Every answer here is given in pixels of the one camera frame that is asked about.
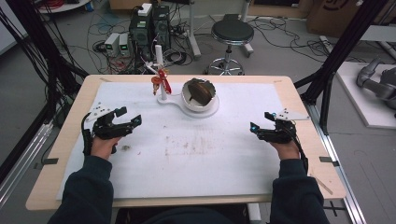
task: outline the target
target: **stool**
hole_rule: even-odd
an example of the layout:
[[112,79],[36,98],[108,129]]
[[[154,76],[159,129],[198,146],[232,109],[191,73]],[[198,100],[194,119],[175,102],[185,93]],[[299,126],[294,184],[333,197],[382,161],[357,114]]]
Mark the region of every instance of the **stool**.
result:
[[253,28],[240,20],[217,21],[212,27],[212,36],[220,43],[228,45],[224,58],[213,61],[204,71],[210,75],[234,75],[245,74],[242,64],[231,59],[231,46],[242,46],[249,43],[254,36]]

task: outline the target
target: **forearm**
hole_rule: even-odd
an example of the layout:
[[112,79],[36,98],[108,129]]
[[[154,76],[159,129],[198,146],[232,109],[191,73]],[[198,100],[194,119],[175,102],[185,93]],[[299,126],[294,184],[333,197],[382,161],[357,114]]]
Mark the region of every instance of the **forearm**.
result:
[[281,161],[273,188],[271,224],[329,223],[318,183],[306,176],[301,160]]
[[89,156],[64,186],[62,204],[49,223],[110,223],[113,186],[111,163]]

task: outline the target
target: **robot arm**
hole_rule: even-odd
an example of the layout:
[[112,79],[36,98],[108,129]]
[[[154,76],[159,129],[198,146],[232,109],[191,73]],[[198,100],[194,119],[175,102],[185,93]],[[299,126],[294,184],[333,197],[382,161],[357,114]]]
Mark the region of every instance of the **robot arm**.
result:
[[379,83],[370,79],[380,63],[382,63],[380,58],[375,58],[363,67],[358,73],[356,84],[361,88],[372,91],[381,100],[393,100],[396,97],[396,86],[392,85],[393,82],[396,83],[396,68],[385,70]]

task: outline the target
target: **red object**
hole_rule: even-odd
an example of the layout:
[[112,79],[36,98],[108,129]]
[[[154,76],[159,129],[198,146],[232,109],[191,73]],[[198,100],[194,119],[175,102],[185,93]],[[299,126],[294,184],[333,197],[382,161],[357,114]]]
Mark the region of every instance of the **red object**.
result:
[[165,88],[166,93],[171,94],[172,89],[171,86],[169,85],[168,80],[166,79],[166,73],[162,69],[160,69],[158,71],[158,74],[160,75],[160,78],[163,80],[163,87]]

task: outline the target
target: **wooden board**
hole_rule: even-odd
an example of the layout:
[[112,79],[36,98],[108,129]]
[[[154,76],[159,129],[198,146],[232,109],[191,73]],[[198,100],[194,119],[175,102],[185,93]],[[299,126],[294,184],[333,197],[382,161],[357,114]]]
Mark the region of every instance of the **wooden board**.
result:
[[[193,77],[201,76],[169,76],[171,83],[186,82]],[[287,109],[306,114],[305,107],[300,96],[295,90],[289,77],[271,76],[204,76],[204,78],[217,83],[263,83],[273,84],[276,93]],[[56,209],[61,201],[56,200],[56,195],[62,185],[62,179],[66,164],[72,149],[80,134],[82,118],[90,111],[94,98],[100,85],[104,82],[126,82],[126,83],[150,83],[151,76],[111,76],[90,75],[78,93],[67,119],[56,139],[49,158],[59,158],[57,164],[45,165],[38,177],[34,188],[26,202],[29,210]],[[338,174],[330,162],[320,162],[319,157],[326,157],[326,152],[318,137],[318,133],[311,120],[296,121],[299,138],[306,156],[309,158],[308,173],[319,182],[319,188],[325,199],[340,199],[345,197],[346,192]],[[228,195],[228,196],[203,196],[203,197],[178,197],[178,198],[136,198],[118,199],[113,203],[114,207],[131,206],[160,206],[160,205],[182,205],[182,204],[211,204],[211,203],[261,203],[271,202],[271,194],[254,195]]]

